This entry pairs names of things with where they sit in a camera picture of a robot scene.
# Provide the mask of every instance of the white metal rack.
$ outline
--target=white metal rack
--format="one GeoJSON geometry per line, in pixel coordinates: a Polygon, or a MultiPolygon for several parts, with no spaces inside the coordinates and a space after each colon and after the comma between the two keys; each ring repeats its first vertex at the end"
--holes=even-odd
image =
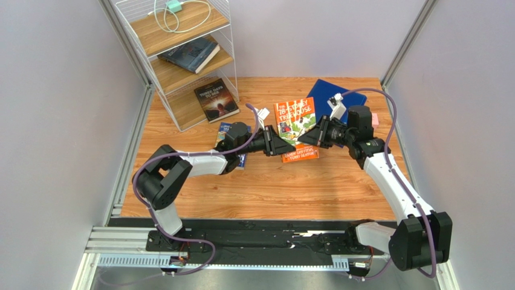
{"type": "MultiPolygon", "coordinates": [[[[239,101],[233,33],[228,0],[203,0],[211,5],[211,15],[205,23],[187,33],[167,33],[160,30],[154,18],[154,0],[123,0],[115,4],[116,13],[129,35],[145,71],[155,84],[163,106],[180,131],[204,121],[206,116],[193,90],[201,85],[222,78],[236,102],[239,101]],[[212,37],[220,44],[220,52],[199,73],[194,74],[157,58],[199,37],[212,37]]],[[[157,0],[157,7],[164,7],[167,0],[157,0]]],[[[207,6],[188,2],[177,13],[180,30],[194,27],[207,16],[207,6]]],[[[175,17],[167,15],[167,23],[175,27],[175,17]]]]}

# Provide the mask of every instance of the book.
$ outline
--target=book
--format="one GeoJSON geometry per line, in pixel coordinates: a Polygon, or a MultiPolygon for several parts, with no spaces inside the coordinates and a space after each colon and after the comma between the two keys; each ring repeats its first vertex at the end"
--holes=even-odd
{"type": "Polygon", "coordinates": [[[281,155],[282,162],[318,158],[318,148],[297,141],[299,136],[308,132],[317,123],[313,98],[276,103],[274,108],[279,136],[297,149],[295,152],[281,155]]]}
{"type": "MultiPolygon", "coordinates": [[[[329,98],[334,95],[349,91],[348,89],[342,88],[341,86],[333,85],[332,83],[328,83],[324,80],[318,79],[315,82],[315,85],[311,89],[308,94],[308,98],[312,97],[315,103],[315,111],[317,112],[317,122],[320,121],[320,118],[323,115],[331,115],[332,109],[327,104],[329,98]]],[[[348,94],[343,97],[342,103],[346,108],[351,106],[360,105],[363,106],[366,102],[366,96],[360,94],[358,92],[353,92],[352,94],[348,94]]],[[[340,118],[340,121],[347,123],[347,112],[343,114],[340,118]]]]}
{"type": "Polygon", "coordinates": [[[218,43],[199,37],[165,51],[157,57],[198,74],[218,51],[220,51],[218,43]]]}
{"type": "Polygon", "coordinates": [[[195,95],[209,123],[227,118],[239,112],[233,96],[222,79],[195,89],[195,95]]]}
{"type": "MultiPolygon", "coordinates": [[[[216,143],[215,146],[218,144],[218,142],[225,139],[225,133],[227,133],[231,129],[230,123],[220,123],[220,128],[218,128],[218,134],[216,136],[216,143]]],[[[247,162],[247,154],[238,155],[239,157],[239,164],[236,167],[236,169],[244,170],[245,169],[245,163],[247,162]]]]}

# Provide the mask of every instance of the white cable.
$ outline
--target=white cable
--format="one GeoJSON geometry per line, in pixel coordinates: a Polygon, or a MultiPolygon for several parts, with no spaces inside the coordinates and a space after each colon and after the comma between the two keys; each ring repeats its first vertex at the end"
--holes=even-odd
{"type": "Polygon", "coordinates": [[[179,18],[177,17],[177,15],[172,10],[168,9],[168,7],[157,8],[157,0],[154,0],[154,18],[155,18],[155,22],[157,23],[159,28],[161,28],[161,30],[163,30],[164,32],[168,32],[168,33],[185,33],[185,32],[191,31],[191,30],[199,27],[200,25],[204,24],[209,19],[209,16],[211,16],[211,5],[208,2],[199,1],[199,0],[186,0],[186,1],[180,2],[180,4],[183,5],[183,4],[188,3],[188,2],[199,2],[199,3],[204,3],[205,5],[207,5],[207,8],[209,10],[207,12],[206,18],[202,22],[200,22],[199,24],[197,24],[196,26],[194,26],[192,28],[188,28],[186,30],[177,31],[177,29],[179,29],[179,24],[180,24],[180,21],[179,21],[179,18]],[[161,11],[161,10],[164,10],[164,12],[163,12],[163,22],[164,22],[164,26],[166,28],[162,27],[161,24],[159,23],[159,20],[157,19],[157,11],[161,11]],[[168,23],[166,22],[166,12],[167,11],[175,17],[175,20],[177,20],[177,25],[175,26],[174,29],[171,29],[168,26],[168,23]]]}

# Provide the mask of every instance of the wooden tabletop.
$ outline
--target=wooden tabletop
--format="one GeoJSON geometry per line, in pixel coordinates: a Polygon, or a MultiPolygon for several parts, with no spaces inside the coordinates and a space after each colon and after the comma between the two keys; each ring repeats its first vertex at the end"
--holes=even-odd
{"type": "MultiPolygon", "coordinates": [[[[266,107],[271,115],[265,124],[275,124],[273,104],[307,96],[317,78],[238,78],[241,112],[224,119],[254,126],[253,114],[244,104],[266,107]]],[[[347,89],[380,89],[376,78],[323,78],[347,89]]],[[[376,92],[362,92],[365,105],[378,114],[375,136],[386,139],[392,124],[385,98],[376,92]]],[[[135,171],[162,144],[176,150],[205,151],[215,145],[219,122],[207,121],[179,132],[158,97],[149,112],[138,151],[135,171]]],[[[390,148],[406,174],[401,150],[394,134],[390,148]]],[[[379,188],[349,157],[348,149],[320,149],[320,158],[282,163],[277,156],[251,153],[245,170],[227,175],[189,178],[175,201],[182,218],[309,219],[309,220],[394,220],[394,214],[379,188]]],[[[121,216],[148,217],[149,213],[129,185],[121,216]]]]}

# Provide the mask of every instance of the pink object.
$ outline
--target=pink object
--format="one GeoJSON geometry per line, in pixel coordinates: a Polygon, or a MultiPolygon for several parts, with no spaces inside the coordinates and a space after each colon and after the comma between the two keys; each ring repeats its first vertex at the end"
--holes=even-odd
{"type": "Polygon", "coordinates": [[[377,113],[372,113],[372,127],[374,127],[374,130],[379,127],[379,118],[377,117],[377,113]]]}

